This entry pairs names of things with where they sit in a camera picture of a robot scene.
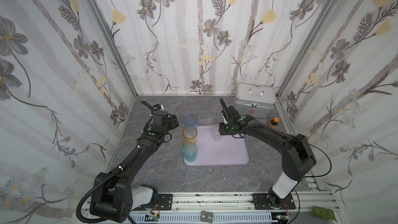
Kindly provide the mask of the clear faceted glass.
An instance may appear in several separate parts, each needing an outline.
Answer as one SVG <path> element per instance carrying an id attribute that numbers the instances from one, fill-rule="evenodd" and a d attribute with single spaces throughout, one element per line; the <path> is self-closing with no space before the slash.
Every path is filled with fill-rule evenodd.
<path id="1" fill-rule="evenodd" d="M 222 139 L 222 135 L 219 132 L 219 124 L 215 124 L 211 127 L 211 136 L 212 139 L 216 142 Z"/>
<path id="2" fill-rule="evenodd" d="M 211 125 L 214 124 L 212 118 L 205 118 L 205 119 L 204 119 L 204 123 L 205 123 L 206 126 L 211 126 Z"/>

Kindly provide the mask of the clear tall tumbler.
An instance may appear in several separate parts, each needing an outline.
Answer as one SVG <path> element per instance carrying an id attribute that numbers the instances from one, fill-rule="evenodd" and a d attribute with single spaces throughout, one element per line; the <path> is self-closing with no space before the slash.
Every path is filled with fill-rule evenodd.
<path id="1" fill-rule="evenodd" d="M 220 103 L 220 101 L 219 101 L 218 98 L 214 98 L 214 99 L 211 101 L 211 111 L 212 111 L 214 114 L 217 113 L 217 111 L 218 111 L 219 103 Z"/>

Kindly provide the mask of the lilac plastic tray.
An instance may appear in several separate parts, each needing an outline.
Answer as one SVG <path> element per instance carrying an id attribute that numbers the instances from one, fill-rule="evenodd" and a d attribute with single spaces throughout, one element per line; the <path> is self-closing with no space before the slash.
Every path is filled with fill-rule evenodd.
<path id="1" fill-rule="evenodd" d="M 193 162 L 184 159 L 185 165 L 189 167 L 241 166 L 249 162 L 244 138 L 236 139 L 226 135 L 216 141 L 213 139 L 211 126 L 199 126 L 197 131 L 196 159 Z"/>

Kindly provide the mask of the blue frosted plastic tumbler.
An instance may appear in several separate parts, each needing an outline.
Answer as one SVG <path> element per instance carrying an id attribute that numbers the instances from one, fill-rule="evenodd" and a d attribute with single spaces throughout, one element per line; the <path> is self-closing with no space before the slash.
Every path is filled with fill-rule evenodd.
<path id="1" fill-rule="evenodd" d="M 184 122 L 184 125 L 185 125 L 186 127 L 194 127 L 194 128 L 197 128 L 197 126 L 198 126 L 198 117 L 197 117 L 196 115 L 193 115 L 193 114 L 188 114 L 188 115 L 184 118 L 183 122 Z"/>

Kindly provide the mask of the yellow plastic tumbler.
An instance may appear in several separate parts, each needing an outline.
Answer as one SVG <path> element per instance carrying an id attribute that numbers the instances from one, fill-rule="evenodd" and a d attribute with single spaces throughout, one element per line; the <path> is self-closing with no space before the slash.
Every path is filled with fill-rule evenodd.
<path id="1" fill-rule="evenodd" d="M 182 131 L 185 144 L 196 144 L 198 131 L 193 126 L 185 127 Z"/>

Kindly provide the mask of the teal dotted plastic tumbler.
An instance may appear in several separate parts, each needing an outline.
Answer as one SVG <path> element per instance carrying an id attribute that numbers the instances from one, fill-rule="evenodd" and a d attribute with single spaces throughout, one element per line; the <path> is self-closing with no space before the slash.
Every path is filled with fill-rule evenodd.
<path id="1" fill-rule="evenodd" d="M 182 152 L 187 162 L 194 162 L 197 158 L 198 148 L 194 143 L 187 143 Z"/>

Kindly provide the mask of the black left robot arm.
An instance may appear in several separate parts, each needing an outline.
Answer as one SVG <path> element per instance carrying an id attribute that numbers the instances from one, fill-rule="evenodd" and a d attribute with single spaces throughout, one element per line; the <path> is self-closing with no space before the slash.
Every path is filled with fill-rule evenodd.
<path id="1" fill-rule="evenodd" d="M 76 217 L 86 224 L 107 220 L 123 223 L 131 210 L 149 203 L 156 204 L 157 194 L 153 187 L 141 186 L 150 196 L 139 199 L 133 196 L 131 182 L 145 162 L 165 142 L 171 130 L 179 127 L 176 115 L 164 110 L 152 113 L 151 127 L 144 127 L 136 140 L 136 147 L 114 169 L 99 173 L 93 187 L 83 196 L 76 207 Z"/>

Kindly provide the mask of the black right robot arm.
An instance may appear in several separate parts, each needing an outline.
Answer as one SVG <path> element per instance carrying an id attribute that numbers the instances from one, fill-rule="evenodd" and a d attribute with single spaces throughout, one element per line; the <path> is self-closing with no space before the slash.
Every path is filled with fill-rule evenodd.
<path id="1" fill-rule="evenodd" d="M 307 138 L 274 130 L 250 115 L 241 115 L 233 106 L 222 105 L 224 122 L 219 133 L 230 136 L 251 136 L 278 151 L 282 156 L 282 174 L 268 191 L 266 205 L 278 209 L 286 205 L 291 193 L 316 165 L 317 160 Z"/>

